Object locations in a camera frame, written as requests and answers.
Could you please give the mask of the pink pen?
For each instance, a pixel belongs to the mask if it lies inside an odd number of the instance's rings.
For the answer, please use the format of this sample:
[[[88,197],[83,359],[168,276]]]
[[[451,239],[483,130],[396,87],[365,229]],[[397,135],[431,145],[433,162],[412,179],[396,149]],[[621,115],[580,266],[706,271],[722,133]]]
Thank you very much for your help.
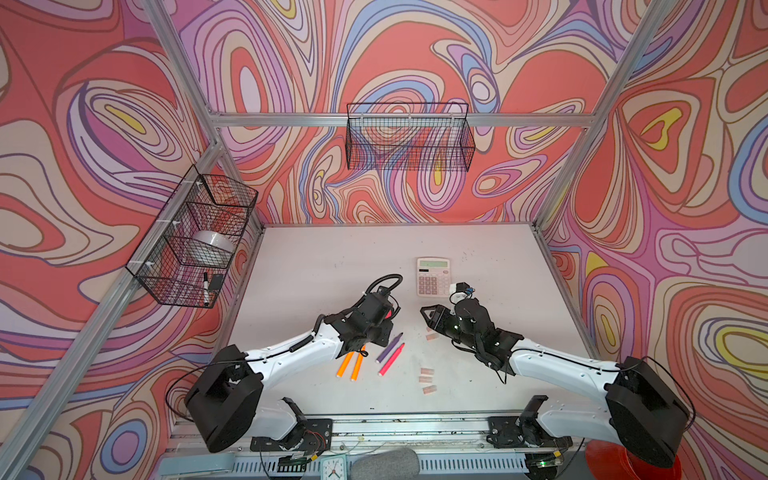
[[[395,363],[395,361],[398,359],[398,357],[401,355],[402,351],[404,350],[405,343],[401,343],[391,354],[391,356],[386,360],[384,365],[380,368],[378,375],[380,377],[383,377],[387,374],[387,372],[391,369],[392,365]]]

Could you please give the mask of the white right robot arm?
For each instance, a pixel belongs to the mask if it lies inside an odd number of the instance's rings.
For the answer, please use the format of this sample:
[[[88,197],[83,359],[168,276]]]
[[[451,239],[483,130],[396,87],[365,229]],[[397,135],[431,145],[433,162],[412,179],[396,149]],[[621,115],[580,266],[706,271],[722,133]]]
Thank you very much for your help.
[[[453,307],[424,306],[420,313],[431,330],[500,381],[533,378],[583,397],[581,403],[563,403],[538,394],[508,425],[490,418],[487,440],[494,447],[554,446],[580,437],[621,445],[653,467],[674,466],[693,414],[645,360],[601,361],[547,348],[497,327],[476,298]]]

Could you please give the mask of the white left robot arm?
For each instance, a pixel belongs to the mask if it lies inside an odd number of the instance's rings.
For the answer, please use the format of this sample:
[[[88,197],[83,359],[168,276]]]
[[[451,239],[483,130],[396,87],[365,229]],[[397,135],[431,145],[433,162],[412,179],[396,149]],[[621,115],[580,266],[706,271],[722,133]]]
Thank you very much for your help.
[[[210,453],[219,453],[243,437],[282,442],[292,448],[306,431],[304,415],[285,397],[276,406],[261,405],[262,394],[309,368],[373,343],[388,345],[400,307],[385,287],[364,294],[336,314],[319,315],[305,335],[261,350],[229,345],[219,351],[187,393],[184,404]]]

